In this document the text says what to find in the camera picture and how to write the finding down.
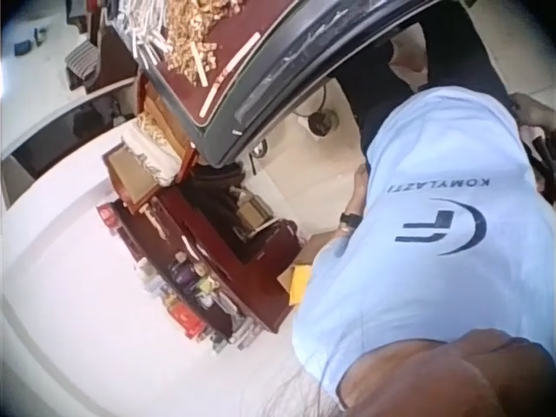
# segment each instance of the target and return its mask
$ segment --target logo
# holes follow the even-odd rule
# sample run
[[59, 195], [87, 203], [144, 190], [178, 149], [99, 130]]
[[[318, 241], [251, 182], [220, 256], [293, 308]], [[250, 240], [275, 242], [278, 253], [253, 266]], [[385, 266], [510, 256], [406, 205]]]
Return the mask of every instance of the logo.
[[[432, 198], [431, 200], [435, 200], [437, 202], [450, 202], [456, 206], [461, 207], [472, 216], [474, 224], [474, 232], [469, 241], [459, 246], [458, 248], [455, 248], [454, 250], [440, 254], [440, 256], [454, 255], [459, 252], [463, 252], [464, 250], [468, 250], [477, 246], [483, 241], [483, 239], [485, 239], [485, 236], [487, 235], [487, 219], [477, 208], [470, 206], [469, 204], [464, 204], [463, 202], [457, 202], [455, 200], [448, 200], [445, 198]], [[436, 213], [436, 219], [433, 223], [404, 223], [404, 229], [432, 229], [434, 230], [434, 233], [429, 236], [397, 236], [395, 238], [395, 241], [402, 243], [439, 242], [446, 236], [448, 236], [450, 228], [453, 224], [454, 215], [455, 212], [452, 210], [438, 210]]]

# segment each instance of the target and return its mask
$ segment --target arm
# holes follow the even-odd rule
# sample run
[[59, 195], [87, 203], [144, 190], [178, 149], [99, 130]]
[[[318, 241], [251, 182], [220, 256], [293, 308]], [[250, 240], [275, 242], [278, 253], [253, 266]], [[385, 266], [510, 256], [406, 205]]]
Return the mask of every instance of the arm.
[[[363, 216], [367, 202], [367, 187], [367, 166], [362, 164], [355, 171], [354, 193], [347, 203], [346, 209], [344, 210], [345, 214]], [[350, 228], [347, 224], [340, 223], [338, 229], [330, 238], [330, 241], [321, 249], [321, 252], [319, 252], [314, 259], [312, 276], [326, 272], [326, 270], [344, 254], [349, 238], [353, 232], [353, 228]]]
[[515, 93], [511, 96], [513, 112], [518, 122], [542, 128], [550, 137], [556, 132], [556, 111], [528, 95]]
[[[360, 215], [363, 216], [365, 212], [365, 205], [367, 202], [367, 187], [368, 187], [368, 172], [367, 166], [363, 163], [360, 165], [354, 174], [354, 193], [352, 194], [349, 202], [347, 203], [344, 213], [347, 215]], [[354, 232], [347, 224], [340, 223], [338, 229], [330, 238], [330, 242], [342, 238], [343, 249], [348, 244], [349, 238]]]

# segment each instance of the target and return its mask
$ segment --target wristwatch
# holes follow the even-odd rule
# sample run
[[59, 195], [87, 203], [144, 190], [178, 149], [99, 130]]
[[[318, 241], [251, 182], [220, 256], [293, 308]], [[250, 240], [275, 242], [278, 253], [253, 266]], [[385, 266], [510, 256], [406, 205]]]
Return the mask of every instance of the wristwatch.
[[342, 213], [340, 216], [340, 228], [346, 225], [348, 228], [356, 229], [361, 224], [362, 220], [362, 215]]

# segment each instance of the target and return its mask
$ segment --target person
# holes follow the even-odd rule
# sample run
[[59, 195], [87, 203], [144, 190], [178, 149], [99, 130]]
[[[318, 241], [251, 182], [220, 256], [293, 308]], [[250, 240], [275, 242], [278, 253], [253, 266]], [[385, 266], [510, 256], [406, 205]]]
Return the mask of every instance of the person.
[[556, 116], [507, 94], [459, 3], [417, 18], [420, 92], [388, 68], [391, 43], [333, 73], [367, 163], [314, 260], [294, 350], [345, 415], [540, 415], [556, 392], [554, 211], [514, 115], [549, 131]]

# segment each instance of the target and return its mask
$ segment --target white stick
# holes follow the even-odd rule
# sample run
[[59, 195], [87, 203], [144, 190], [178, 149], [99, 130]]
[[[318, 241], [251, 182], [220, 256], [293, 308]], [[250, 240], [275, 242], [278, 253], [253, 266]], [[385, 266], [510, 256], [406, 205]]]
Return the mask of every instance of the white stick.
[[222, 70], [222, 73], [216, 78], [216, 82], [212, 84], [210, 88], [210, 92], [205, 99], [205, 103], [201, 107], [201, 111], [199, 112], [199, 117], [204, 118], [209, 111], [210, 105], [214, 101], [216, 97], [216, 92], [222, 85], [224, 79], [230, 72], [232, 72], [235, 66], [248, 54], [249, 50], [251, 50], [255, 44], [261, 39], [261, 33], [256, 32], [251, 38], [237, 51], [232, 59], [230, 59], [228, 65]]
[[254, 35], [252, 35], [251, 38], [242, 46], [242, 48], [237, 51], [234, 57], [229, 60], [229, 63], [226, 65], [224, 70], [227, 72], [233, 71], [235, 66], [248, 54], [259, 39], [261, 39], [261, 33], [255, 32]]
[[199, 51], [197, 50], [197, 46], [195, 45], [195, 42], [190, 43], [189, 46], [191, 47], [191, 53], [193, 54], [193, 59], [195, 60], [195, 66], [197, 68], [197, 73], [199, 74], [199, 79], [201, 80], [201, 85], [203, 87], [207, 87], [209, 85], [209, 80], [207, 80], [207, 75], [202, 67], [202, 60], [199, 55]]

